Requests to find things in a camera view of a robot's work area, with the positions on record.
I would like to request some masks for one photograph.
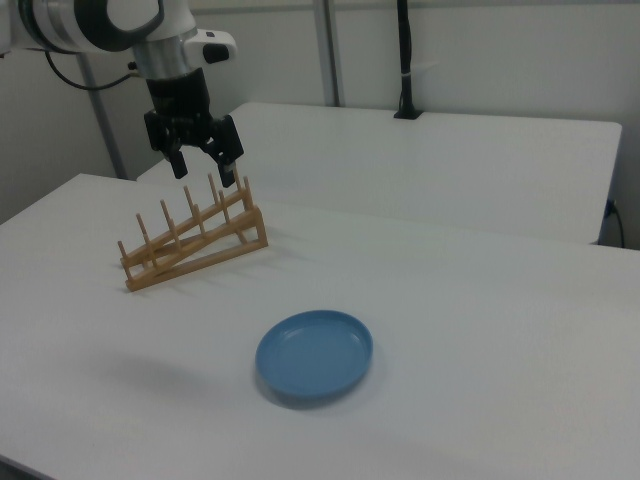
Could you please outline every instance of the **white robot link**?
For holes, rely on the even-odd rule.
[[[187,174],[180,148],[192,145],[215,160],[225,187],[234,182],[244,151],[233,119],[209,113],[202,68],[233,58],[236,44],[226,32],[199,30],[186,0],[0,0],[0,57],[12,48],[46,52],[54,70],[49,52],[131,49],[155,107],[144,117],[151,147],[176,178]]]

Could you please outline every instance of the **black cable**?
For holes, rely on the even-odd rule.
[[[611,213],[615,213],[616,218],[618,219],[618,227],[620,228],[620,248],[625,248],[624,246],[624,228],[622,228],[622,218],[620,218],[620,212],[614,203],[611,206]]]
[[[132,76],[130,73],[128,73],[124,77],[119,78],[118,80],[116,80],[114,82],[107,83],[106,85],[100,85],[98,87],[87,87],[86,85],[80,85],[79,83],[75,83],[75,82],[69,80],[67,77],[65,77],[62,74],[62,72],[60,72],[60,70],[58,70],[58,68],[53,63],[53,59],[51,58],[51,54],[49,52],[44,52],[44,55],[45,55],[45,57],[47,57],[47,62],[49,63],[49,66],[51,67],[51,70],[53,70],[53,73],[55,73],[58,76],[58,78],[60,78],[60,80],[62,80],[67,85],[71,85],[74,88],[78,88],[80,90],[85,90],[85,91],[88,91],[88,92],[97,92],[97,91],[100,91],[100,90],[106,90],[108,88],[115,87],[116,85],[120,85],[125,80],[129,80],[131,78],[131,76]]]

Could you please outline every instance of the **blue plate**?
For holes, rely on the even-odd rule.
[[[373,342],[362,322],[346,313],[300,313],[267,332],[256,367],[274,391],[318,399],[355,385],[369,369]]]

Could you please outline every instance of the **white wall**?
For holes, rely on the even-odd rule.
[[[55,60],[82,82],[75,58]],[[0,157],[0,223],[79,173],[114,176],[88,95],[37,52],[0,60]]]
[[[232,62],[205,70],[213,115],[229,113],[248,101],[324,104],[311,8],[206,14],[196,20],[200,28],[232,33],[239,48]],[[121,75],[130,60],[130,54],[96,55],[91,57],[91,68],[98,82],[107,81]],[[129,81],[101,95],[128,176],[136,178],[162,158],[150,149],[144,126],[143,115],[153,107],[146,85],[142,80]]]
[[[640,5],[415,8],[410,17],[414,64],[439,62],[414,80],[418,106],[623,125],[612,197],[628,244],[640,248]],[[336,24],[346,105],[397,108],[395,11],[339,9]],[[615,222],[605,240],[617,243]]]

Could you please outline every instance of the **wooden peg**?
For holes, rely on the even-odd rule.
[[[195,218],[196,222],[198,222],[198,226],[200,227],[200,233],[204,237],[207,234],[207,231],[204,228],[204,223],[202,222],[202,215],[200,215],[200,207],[198,207],[197,203],[193,206],[193,218]]]
[[[184,194],[187,196],[187,202],[189,203],[189,210],[191,210],[191,215],[194,215],[193,210],[193,199],[191,198],[191,192],[189,192],[189,187],[184,186]]]
[[[151,244],[151,240],[149,240],[149,235],[147,235],[146,233],[143,233],[142,237],[144,238],[144,243],[147,244],[147,253],[149,254],[149,257],[151,257],[151,263],[153,263],[154,267],[158,268],[158,261],[156,260],[156,252],[153,250],[153,245]]]
[[[229,210],[227,210],[227,203],[225,202],[224,192],[222,190],[220,190],[220,192],[218,192],[218,195],[220,196],[220,204],[222,205],[222,211],[224,213],[224,220],[225,220],[225,222],[227,222],[227,224],[229,224],[230,223]]]
[[[244,177],[244,209],[249,210],[253,208],[253,198],[251,197],[251,188],[249,188],[249,179]]]
[[[118,240],[118,247],[120,248],[120,253],[122,254],[122,259],[124,261],[129,260],[129,255],[127,255],[127,251],[124,249],[124,245],[120,240]]]
[[[171,230],[171,234],[173,235],[173,241],[176,244],[176,248],[178,249],[178,251],[180,251],[182,250],[182,245],[180,243],[180,237],[178,236],[178,231],[176,230],[176,224],[173,223],[173,220],[171,218],[167,220],[167,222],[169,223],[169,230]]]
[[[144,226],[144,222],[142,221],[142,217],[139,213],[136,213],[136,218],[138,219],[138,225],[140,225],[140,230],[142,230],[142,235],[147,235],[147,229]]]
[[[162,211],[164,212],[164,218],[167,220],[167,225],[171,228],[171,215],[169,215],[169,209],[167,208],[167,204],[164,200],[160,200],[160,205],[162,205]]]
[[[131,276],[131,270],[129,269],[129,267],[127,265],[124,264],[124,262],[122,262],[122,268],[124,269],[124,273],[127,276],[127,280],[132,282],[133,281],[133,277]]]
[[[211,186],[211,193],[213,194],[213,203],[218,205],[218,194],[216,193],[216,185],[213,183],[213,175],[209,174],[209,185]]]

